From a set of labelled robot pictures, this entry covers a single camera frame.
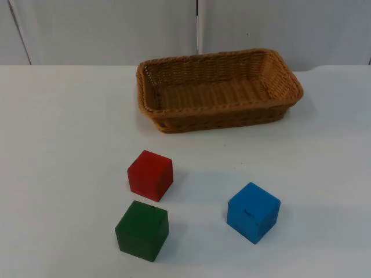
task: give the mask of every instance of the blue cube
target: blue cube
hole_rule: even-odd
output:
[[[276,224],[280,205],[250,182],[228,202],[227,224],[256,244]]]

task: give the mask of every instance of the green cube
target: green cube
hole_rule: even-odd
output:
[[[121,251],[153,262],[169,234],[168,212],[133,201],[115,232]]]

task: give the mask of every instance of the woven basket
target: woven basket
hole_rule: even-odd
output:
[[[141,111],[164,133],[281,119],[303,88],[268,49],[163,58],[137,69]]]

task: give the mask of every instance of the white wall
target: white wall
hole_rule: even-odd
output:
[[[136,65],[196,53],[195,0],[11,0],[33,64]]]
[[[201,53],[273,48],[294,70],[371,58],[369,0],[199,0],[199,25]]]
[[[7,0],[0,0],[0,64],[28,64]]]

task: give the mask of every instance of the toy block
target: toy block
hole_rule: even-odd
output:
[[[227,224],[256,244],[276,224],[280,205],[250,182],[228,202]]]
[[[143,151],[128,168],[128,177],[132,192],[158,202],[173,183],[173,162]]]
[[[115,233],[121,251],[153,262],[169,234],[168,212],[133,201]]]

